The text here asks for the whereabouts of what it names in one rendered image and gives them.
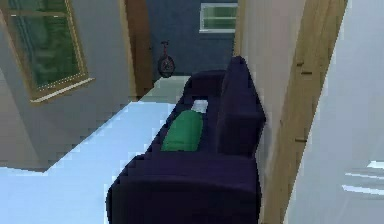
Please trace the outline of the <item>wood framed window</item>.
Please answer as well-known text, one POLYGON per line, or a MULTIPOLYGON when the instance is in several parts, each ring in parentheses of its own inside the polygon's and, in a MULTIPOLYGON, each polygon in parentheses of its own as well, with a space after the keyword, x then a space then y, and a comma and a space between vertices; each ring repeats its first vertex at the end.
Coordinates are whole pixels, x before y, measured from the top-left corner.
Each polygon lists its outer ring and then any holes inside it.
POLYGON ((71 0, 0 0, 0 23, 31 103, 94 80, 87 71, 71 0))

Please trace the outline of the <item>brown wooden door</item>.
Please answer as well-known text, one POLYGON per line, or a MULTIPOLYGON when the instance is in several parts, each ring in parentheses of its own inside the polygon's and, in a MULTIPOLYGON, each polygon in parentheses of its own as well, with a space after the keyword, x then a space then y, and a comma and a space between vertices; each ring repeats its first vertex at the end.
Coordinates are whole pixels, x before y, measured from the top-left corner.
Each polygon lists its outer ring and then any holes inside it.
POLYGON ((125 0, 137 98, 153 88, 149 16, 146 0, 125 0))

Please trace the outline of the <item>dark purple sofa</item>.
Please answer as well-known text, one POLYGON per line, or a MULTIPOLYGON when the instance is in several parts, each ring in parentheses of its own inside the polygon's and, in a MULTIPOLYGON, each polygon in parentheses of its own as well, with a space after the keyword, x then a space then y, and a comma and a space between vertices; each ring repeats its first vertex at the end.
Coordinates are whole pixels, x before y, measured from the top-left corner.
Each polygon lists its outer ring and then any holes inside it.
POLYGON ((243 57, 224 70, 193 74, 149 148, 108 189, 108 224, 257 224, 255 151, 265 123, 243 57), (207 103, 197 149, 166 151, 171 125, 197 100, 207 103))

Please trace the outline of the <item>green cushion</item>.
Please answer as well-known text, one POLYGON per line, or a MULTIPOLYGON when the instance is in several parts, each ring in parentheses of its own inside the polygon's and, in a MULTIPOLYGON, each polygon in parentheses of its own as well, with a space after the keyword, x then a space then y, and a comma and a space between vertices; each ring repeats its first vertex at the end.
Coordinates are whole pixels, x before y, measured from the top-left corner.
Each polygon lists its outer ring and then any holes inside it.
POLYGON ((194 152, 198 149, 202 130, 202 114, 194 110, 185 110, 172 122, 161 150, 194 152))

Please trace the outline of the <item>light wooden door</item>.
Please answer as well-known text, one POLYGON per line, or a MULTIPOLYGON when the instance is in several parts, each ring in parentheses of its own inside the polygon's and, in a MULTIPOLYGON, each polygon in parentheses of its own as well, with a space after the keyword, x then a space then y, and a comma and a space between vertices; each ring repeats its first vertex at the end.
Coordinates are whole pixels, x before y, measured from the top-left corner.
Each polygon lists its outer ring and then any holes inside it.
POLYGON ((283 224, 348 0, 306 0, 259 224, 283 224))

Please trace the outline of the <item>white flat item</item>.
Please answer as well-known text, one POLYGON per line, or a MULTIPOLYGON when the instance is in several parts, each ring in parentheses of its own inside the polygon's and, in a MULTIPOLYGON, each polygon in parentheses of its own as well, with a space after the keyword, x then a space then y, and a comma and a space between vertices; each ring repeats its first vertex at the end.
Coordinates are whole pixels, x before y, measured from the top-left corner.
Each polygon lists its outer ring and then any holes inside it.
POLYGON ((195 100, 193 102, 193 105, 191 109, 198 113, 205 113, 208 108, 208 101, 207 100, 195 100))

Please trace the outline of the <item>white framed window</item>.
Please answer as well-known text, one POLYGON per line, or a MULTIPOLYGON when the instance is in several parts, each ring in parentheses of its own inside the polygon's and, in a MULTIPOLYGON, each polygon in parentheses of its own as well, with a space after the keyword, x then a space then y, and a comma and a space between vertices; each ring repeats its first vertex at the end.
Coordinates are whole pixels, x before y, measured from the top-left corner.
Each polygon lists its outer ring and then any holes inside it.
POLYGON ((201 3, 200 33, 234 33, 237 3, 201 3))

